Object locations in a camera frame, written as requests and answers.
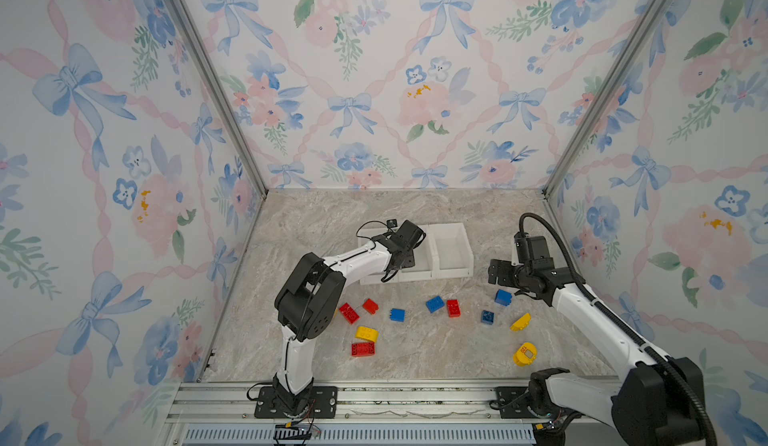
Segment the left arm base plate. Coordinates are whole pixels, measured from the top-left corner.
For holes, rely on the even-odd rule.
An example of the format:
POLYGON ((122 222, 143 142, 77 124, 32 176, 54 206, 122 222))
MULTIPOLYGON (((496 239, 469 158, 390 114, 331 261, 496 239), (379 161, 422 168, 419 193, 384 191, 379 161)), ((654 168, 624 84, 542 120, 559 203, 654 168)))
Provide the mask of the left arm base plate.
POLYGON ((298 420, 333 419, 338 406, 338 388, 309 385, 297 394, 291 394, 281 385, 264 386, 255 399, 254 417, 257 419, 298 420))

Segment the long red lego brick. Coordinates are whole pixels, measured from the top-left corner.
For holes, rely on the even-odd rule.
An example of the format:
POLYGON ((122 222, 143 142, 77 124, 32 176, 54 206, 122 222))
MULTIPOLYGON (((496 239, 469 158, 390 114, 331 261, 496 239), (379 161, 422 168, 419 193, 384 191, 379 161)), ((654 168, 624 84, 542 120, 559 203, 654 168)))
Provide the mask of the long red lego brick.
POLYGON ((342 305, 341 305, 341 306, 338 308, 338 310, 339 310, 340 314, 342 315, 342 317, 343 317, 343 318, 344 318, 344 319, 345 319, 345 320, 346 320, 346 321, 347 321, 347 322, 348 322, 350 325, 353 325, 353 324, 355 324, 355 323, 356 323, 356 322, 357 322, 357 321, 360 319, 360 316, 359 316, 359 314, 357 313, 357 311, 356 311, 356 310, 355 310, 355 309, 354 309, 352 306, 350 306, 348 303, 343 303, 343 304, 342 304, 342 305))

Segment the dark blue lego brick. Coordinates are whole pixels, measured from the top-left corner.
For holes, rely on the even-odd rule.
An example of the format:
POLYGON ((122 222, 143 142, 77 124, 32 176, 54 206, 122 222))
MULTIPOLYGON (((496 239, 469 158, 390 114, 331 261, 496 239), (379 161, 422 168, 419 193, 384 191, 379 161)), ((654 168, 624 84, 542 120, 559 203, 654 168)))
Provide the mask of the dark blue lego brick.
POLYGON ((491 311, 483 310, 481 313, 481 322, 487 325, 494 324, 495 314, 491 311))

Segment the yellow curved lego piece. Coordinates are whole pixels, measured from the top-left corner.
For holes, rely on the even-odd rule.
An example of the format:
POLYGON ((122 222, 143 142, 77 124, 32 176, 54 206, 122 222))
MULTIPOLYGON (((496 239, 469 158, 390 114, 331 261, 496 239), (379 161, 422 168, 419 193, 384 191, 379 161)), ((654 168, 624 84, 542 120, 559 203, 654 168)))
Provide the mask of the yellow curved lego piece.
POLYGON ((531 314, 530 313, 525 313, 519 319, 517 319, 516 321, 514 321, 511 324, 510 330, 511 331, 515 331, 515 332, 523 331, 524 329, 526 329, 529 326, 529 324, 531 322, 531 319, 532 319, 531 314))

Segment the white three-compartment bin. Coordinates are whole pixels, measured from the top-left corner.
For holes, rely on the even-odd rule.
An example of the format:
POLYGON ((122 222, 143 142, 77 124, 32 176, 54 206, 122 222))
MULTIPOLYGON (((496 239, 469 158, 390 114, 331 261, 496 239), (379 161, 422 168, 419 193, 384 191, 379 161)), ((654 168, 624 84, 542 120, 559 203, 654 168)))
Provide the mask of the white three-compartment bin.
POLYGON ((398 271, 390 283, 468 278, 474 273, 474 255, 465 225, 425 224, 424 242, 414 251, 415 265, 398 271))

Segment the yellow printed lego piece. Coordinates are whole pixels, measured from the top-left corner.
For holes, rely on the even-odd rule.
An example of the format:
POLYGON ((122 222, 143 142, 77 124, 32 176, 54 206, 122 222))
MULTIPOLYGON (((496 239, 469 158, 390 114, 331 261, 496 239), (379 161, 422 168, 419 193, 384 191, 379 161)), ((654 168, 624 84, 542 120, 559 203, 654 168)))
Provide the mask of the yellow printed lego piece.
POLYGON ((524 342, 514 353, 513 361, 519 367, 527 367, 535 362, 537 355, 537 348, 530 342, 524 342))

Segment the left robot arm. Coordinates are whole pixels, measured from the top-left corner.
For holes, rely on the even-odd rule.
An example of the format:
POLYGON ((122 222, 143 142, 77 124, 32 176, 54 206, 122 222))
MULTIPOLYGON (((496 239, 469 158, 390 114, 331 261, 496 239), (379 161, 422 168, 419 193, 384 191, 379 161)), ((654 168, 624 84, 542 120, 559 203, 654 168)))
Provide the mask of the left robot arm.
POLYGON ((375 274, 388 282, 414 267, 415 250, 426 237, 426 231, 405 220, 350 251, 326 257, 308 252, 299 259, 274 301, 283 345, 273 387, 285 402, 309 395, 316 338, 331 322, 344 288, 375 274))

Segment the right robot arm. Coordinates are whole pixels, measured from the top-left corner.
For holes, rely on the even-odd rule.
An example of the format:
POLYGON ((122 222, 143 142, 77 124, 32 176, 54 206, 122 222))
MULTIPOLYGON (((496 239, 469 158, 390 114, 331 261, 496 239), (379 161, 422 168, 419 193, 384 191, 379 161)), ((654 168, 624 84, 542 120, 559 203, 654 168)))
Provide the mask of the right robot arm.
POLYGON ((620 381, 609 387, 552 367, 530 374, 525 392, 492 400, 501 413, 543 419, 539 432, 559 436, 578 417, 612 427, 628 445, 717 444, 706 411, 703 373, 636 332, 602 302, 568 260, 558 267, 543 236, 519 232, 517 262, 491 260, 488 281, 544 302, 570 320, 600 351, 620 381))

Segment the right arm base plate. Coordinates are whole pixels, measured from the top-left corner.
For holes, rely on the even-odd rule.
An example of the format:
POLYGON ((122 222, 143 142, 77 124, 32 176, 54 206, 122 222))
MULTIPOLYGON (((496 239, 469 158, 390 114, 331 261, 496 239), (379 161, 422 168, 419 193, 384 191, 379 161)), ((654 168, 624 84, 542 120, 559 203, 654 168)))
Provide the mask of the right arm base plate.
POLYGON ((489 401, 489 407, 500 413, 502 419, 537 419, 555 421, 572 415, 573 410, 559 406, 534 408, 534 400, 525 386, 498 386, 494 389, 495 398, 489 401))

